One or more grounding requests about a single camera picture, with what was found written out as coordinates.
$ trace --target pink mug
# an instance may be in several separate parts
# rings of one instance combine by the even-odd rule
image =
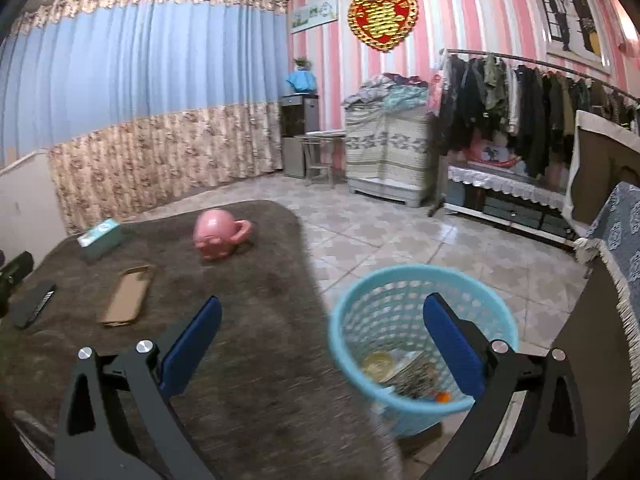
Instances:
[[[231,254],[232,250],[249,237],[251,222],[237,220],[224,209],[209,209],[196,221],[193,243],[205,260],[217,260]]]

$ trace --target fringe trim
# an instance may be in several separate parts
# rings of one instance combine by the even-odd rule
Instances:
[[[616,308],[625,331],[626,342],[629,347],[629,364],[631,366],[632,385],[629,394],[629,429],[631,429],[640,413],[640,326],[631,304],[629,284],[604,240],[599,238],[578,238],[574,247],[578,261],[583,264],[593,260],[599,254],[613,279],[613,283],[616,285],[618,292]]]

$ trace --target lace tablecloth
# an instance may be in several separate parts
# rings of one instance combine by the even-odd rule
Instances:
[[[517,196],[525,200],[531,200],[553,209],[562,210],[564,195],[555,191],[534,186],[527,182],[521,182],[510,176],[478,171],[473,168],[463,168],[453,164],[449,165],[449,180],[472,184],[476,187],[493,189],[511,196]]]

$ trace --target clothes hanger rod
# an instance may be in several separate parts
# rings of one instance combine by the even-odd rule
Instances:
[[[442,54],[443,52],[444,52],[444,49],[441,49],[440,50],[440,54]],[[629,97],[630,99],[633,99],[635,102],[640,103],[640,99],[639,98],[634,97],[633,95],[625,92],[624,90],[621,90],[617,86],[613,86],[612,84],[609,84],[606,81],[603,81],[602,79],[598,79],[597,77],[594,77],[592,75],[583,74],[582,72],[578,72],[576,70],[572,70],[571,68],[567,68],[567,67],[564,67],[564,66],[556,65],[556,64],[553,64],[553,63],[547,63],[546,61],[539,61],[537,59],[530,59],[529,57],[512,56],[511,54],[500,54],[499,52],[485,52],[484,50],[462,50],[462,49],[459,49],[459,48],[448,48],[447,52],[449,52],[450,54],[471,54],[472,56],[488,56],[489,54],[493,54],[495,57],[503,57],[503,58],[506,58],[506,59],[515,59],[516,61],[523,61],[525,63],[532,63],[532,64],[536,64],[536,65],[548,66],[549,68],[553,68],[555,70],[560,70],[562,72],[569,72],[571,74],[580,76],[583,79],[595,79],[597,81],[600,81],[604,86],[608,86],[609,88],[613,88],[615,91],[621,93],[622,95],[625,95],[625,96]]]

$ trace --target striped wall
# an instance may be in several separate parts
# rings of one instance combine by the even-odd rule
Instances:
[[[290,0],[289,11],[315,0]],[[352,0],[338,0],[340,19],[296,34],[289,34],[290,58],[307,56],[318,80],[321,128],[344,124],[341,101],[357,91],[360,83],[381,72],[429,78],[439,50],[466,48],[515,54],[546,60],[608,80],[634,92],[640,71],[620,52],[614,40],[614,20],[604,0],[596,0],[604,19],[600,41],[610,53],[610,76],[593,68],[546,54],[543,23],[535,0],[418,0],[419,16],[414,30],[391,52],[382,53],[357,40],[347,24]]]

